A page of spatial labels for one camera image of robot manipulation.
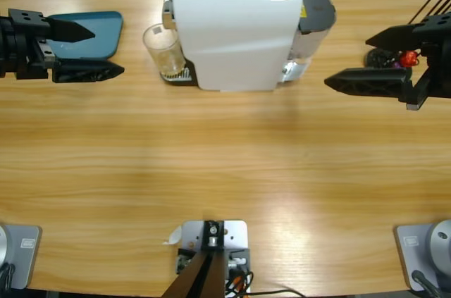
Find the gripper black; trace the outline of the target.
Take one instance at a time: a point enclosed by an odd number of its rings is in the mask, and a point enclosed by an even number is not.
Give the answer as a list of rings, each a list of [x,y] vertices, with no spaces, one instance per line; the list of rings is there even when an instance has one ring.
[[[325,85],[351,96],[398,101],[404,101],[408,89],[405,103],[410,111],[418,111],[429,97],[450,98],[450,13],[389,27],[365,43],[379,49],[419,49],[428,67],[412,88],[411,68],[346,68],[327,77]]]
[[[17,80],[46,80],[52,69],[55,83],[101,82],[125,69],[107,60],[59,59],[48,40],[80,42],[94,38],[87,28],[69,20],[44,17],[36,11],[8,10],[1,17],[1,77],[13,73]]]

